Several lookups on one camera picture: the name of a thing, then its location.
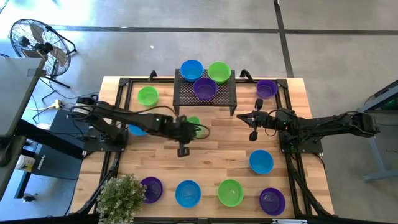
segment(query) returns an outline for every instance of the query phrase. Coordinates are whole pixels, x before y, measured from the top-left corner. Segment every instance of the desk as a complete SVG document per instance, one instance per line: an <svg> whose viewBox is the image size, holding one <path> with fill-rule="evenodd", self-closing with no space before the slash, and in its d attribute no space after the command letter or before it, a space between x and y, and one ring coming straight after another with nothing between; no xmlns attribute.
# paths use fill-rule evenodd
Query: desk
<svg viewBox="0 0 398 224"><path fill-rule="evenodd" d="M114 104L119 79L120 77L104 77L99 94L101 101ZM311 118L303 79L288 78L287 82L291 104L296 114L303 118ZM135 83L132 88L130 110L144 109L137 101L137 93L142 87L148 85L158 89L158 105L172 107L173 83ZM160 200L152 205L144 205L143 212L137 214L138 217L266 218L269 215L261 210L258 202L259 194L266 187L275 187L285 195L286 209L280 217L294 217L285 157L280 152L277 136L268 137L264 131L259 131L257 141L250 142L248 139L252 129L236 117L236 114L248 113L254 109L257 98L255 88L255 84L236 85L238 107L234 116L229 115L229 108L180 108L180 114L198 116L201 123L211 129L208 138L195 140L188 145L191 149L190 156L178 158L178 144L164 138L129 136L128 146L121 156L119 174L135 173L139 179L155 176L164 185L164 194ZM262 110L273 109L276 109L275 99L264 100ZM165 108L157 108L151 112L172 115ZM272 154L274 169L270 174L258 175L250 169L249 156L256 149L265 149ZM103 157L103 152L94 152L83 161L71 212L81 208L97 188ZM302 154L302 157L309 189L324 208L333 213L321 162L312 154ZM202 191L199 204L191 209L182 208L174 198L177 185L186 179L196 181ZM237 207L225 207L218 200L217 188L225 179L235 179L244 188L244 199ZM299 188L297 193L300 208L304 211L302 193Z"/></svg>

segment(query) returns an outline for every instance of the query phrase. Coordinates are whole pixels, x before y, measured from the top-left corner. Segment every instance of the blue bowl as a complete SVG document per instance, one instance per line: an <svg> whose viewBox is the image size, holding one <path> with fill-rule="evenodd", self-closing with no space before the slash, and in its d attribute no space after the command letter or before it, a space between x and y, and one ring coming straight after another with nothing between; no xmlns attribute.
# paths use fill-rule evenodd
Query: blue bowl
<svg viewBox="0 0 398 224"><path fill-rule="evenodd" d="M274 160L269 152L256 150L250 155L250 167L258 174L268 174L274 167Z"/></svg>
<svg viewBox="0 0 398 224"><path fill-rule="evenodd" d="M175 199L184 208L194 207L200 198L200 187L195 181L184 180L175 189Z"/></svg>
<svg viewBox="0 0 398 224"><path fill-rule="evenodd" d="M187 60L180 68L182 77L189 82L194 82L199 79L203 71L203 65L197 60Z"/></svg>
<svg viewBox="0 0 398 224"><path fill-rule="evenodd" d="M129 129L131 134L135 135L135 136L145 136L148 133L146 133L145 131L143 131L141 128L138 128L137 126L134 125L129 125Z"/></svg>

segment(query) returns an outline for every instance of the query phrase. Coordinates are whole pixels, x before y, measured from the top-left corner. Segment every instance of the electric fan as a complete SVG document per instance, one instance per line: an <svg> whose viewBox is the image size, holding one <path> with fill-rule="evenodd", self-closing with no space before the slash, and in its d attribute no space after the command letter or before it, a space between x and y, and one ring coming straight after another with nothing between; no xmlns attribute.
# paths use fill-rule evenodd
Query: electric fan
<svg viewBox="0 0 398 224"><path fill-rule="evenodd" d="M50 77L64 74L70 65L70 53L76 51L74 43L49 25L33 19L15 22L9 38L18 56L44 58L44 69ZM71 52L64 40L73 44L74 49Z"/></svg>

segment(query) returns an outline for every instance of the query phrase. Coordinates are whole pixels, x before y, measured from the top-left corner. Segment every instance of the purple bowl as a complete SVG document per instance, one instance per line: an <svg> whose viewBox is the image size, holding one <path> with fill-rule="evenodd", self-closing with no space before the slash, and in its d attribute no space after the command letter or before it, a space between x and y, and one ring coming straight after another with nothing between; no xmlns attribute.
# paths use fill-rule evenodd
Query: purple bowl
<svg viewBox="0 0 398 224"><path fill-rule="evenodd" d="M160 199L163 193L163 185L158 178L147 177L141 181L141 184L147 186L144 203L155 203Z"/></svg>
<svg viewBox="0 0 398 224"><path fill-rule="evenodd" d="M278 86L272 80L260 80L257 82L257 95L268 99L278 92Z"/></svg>
<svg viewBox="0 0 398 224"><path fill-rule="evenodd" d="M209 100L216 95L217 83L210 78L199 78L193 84L194 94L201 100Z"/></svg>
<svg viewBox="0 0 398 224"><path fill-rule="evenodd" d="M269 187L260 194L260 206L268 215L280 215L285 210L285 197L278 189Z"/></svg>

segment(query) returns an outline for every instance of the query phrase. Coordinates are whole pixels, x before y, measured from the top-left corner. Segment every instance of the green bowl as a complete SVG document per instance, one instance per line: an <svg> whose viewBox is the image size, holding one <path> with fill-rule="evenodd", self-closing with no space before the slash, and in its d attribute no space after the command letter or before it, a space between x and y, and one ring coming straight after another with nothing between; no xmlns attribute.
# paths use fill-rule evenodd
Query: green bowl
<svg viewBox="0 0 398 224"><path fill-rule="evenodd" d="M154 106L159 99L159 92L153 86L146 86L138 92L138 101L144 106Z"/></svg>
<svg viewBox="0 0 398 224"><path fill-rule="evenodd" d="M191 117L187 118L187 121L192 124L200 124L200 120L197 116L191 116ZM202 134L202 131L203 131L203 129L200 131L197 131L197 137L200 137L200 135Z"/></svg>
<svg viewBox="0 0 398 224"><path fill-rule="evenodd" d="M227 63L214 62L209 66L207 73L217 84L222 84L230 78L231 68Z"/></svg>
<svg viewBox="0 0 398 224"><path fill-rule="evenodd" d="M228 207L235 207L243 200L242 185L233 179L222 181L218 186L218 199Z"/></svg>

